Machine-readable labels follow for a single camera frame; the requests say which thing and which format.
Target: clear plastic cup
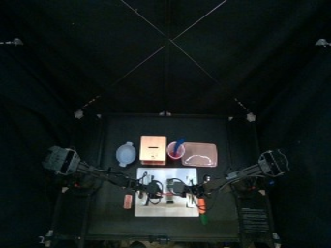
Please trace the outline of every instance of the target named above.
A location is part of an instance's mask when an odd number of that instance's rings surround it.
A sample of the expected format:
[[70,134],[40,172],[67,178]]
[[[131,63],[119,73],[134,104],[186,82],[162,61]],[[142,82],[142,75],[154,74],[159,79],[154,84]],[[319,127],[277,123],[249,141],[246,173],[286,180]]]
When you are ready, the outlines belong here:
[[183,155],[186,154],[186,148],[185,148],[185,145],[182,144],[179,149],[178,149],[177,155],[175,155],[174,154],[175,145],[177,145],[175,142],[170,143],[170,145],[167,147],[167,154],[169,154],[171,159],[179,160],[183,157]]

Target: table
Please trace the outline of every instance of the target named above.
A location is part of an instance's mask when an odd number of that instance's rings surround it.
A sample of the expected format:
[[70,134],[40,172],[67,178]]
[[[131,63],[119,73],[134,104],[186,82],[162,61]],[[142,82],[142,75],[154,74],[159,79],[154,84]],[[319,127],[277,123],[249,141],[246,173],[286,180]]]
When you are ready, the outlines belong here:
[[[118,166],[115,152],[127,141],[140,152],[140,136],[167,136],[169,143],[185,137],[187,142],[215,143],[218,146],[218,166],[198,168],[198,181],[205,174],[215,178],[239,168],[257,164],[261,151],[257,140],[255,123],[246,116],[234,118],[201,115],[140,115],[110,114],[82,125],[72,140],[80,157],[103,169],[112,168],[132,178],[138,178],[142,166],[139,156],[127,167]],[[167,168],[183,168],[182,161],[169,161]],[[99,240],[174,240],[174,241],[238,241],[238,212],[234,194],[215,194],[207,200],[209,224],[202,225],[197,217],[135,217],[135,209],[123,209],[127,191],[108,182],[90,202],[86,216],[86,239]]]

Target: red object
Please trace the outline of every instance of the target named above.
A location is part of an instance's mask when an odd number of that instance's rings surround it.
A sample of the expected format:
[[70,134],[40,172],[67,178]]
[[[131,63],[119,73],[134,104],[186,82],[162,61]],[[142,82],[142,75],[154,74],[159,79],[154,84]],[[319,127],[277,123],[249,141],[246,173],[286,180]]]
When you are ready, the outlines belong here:
[[198,206],[199,206],[199,213],[205,214],[206,213],[206,202],[205,198],[198,199]]
[[131,205],[132,205],[132,195],[126,195],[124,197],[124,205],[123,208],[124,209],[131,209]]

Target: plastic container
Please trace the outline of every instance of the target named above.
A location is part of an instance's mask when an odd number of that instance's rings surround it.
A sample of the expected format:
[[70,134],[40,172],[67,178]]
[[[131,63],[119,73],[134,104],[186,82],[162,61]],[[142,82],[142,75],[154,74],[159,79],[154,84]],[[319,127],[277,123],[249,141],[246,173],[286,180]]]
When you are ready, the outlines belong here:
[[170,145],[167,147],[167,154],[169,154],[171,159],[178,160],[178,159],[182,159],[182,157],[185,156],[186,148],[183,145],[181,145],[179,150],[177,152],[177,156],[175,156],[175,154],[174,154],[175,145],[177,145],[175,142],[170,143]]
[[136,159],[136,149],[131,142],[123,144],[116,150],[116,159],[120,167],[127,167]]

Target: orange box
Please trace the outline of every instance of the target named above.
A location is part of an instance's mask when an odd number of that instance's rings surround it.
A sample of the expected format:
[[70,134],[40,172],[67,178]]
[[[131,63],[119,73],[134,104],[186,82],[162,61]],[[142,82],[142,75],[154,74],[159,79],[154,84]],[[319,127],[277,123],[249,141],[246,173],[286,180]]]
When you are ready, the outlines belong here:
[[167,137],[142,136],[140,160],[143,165],[165,166],[167,161]]

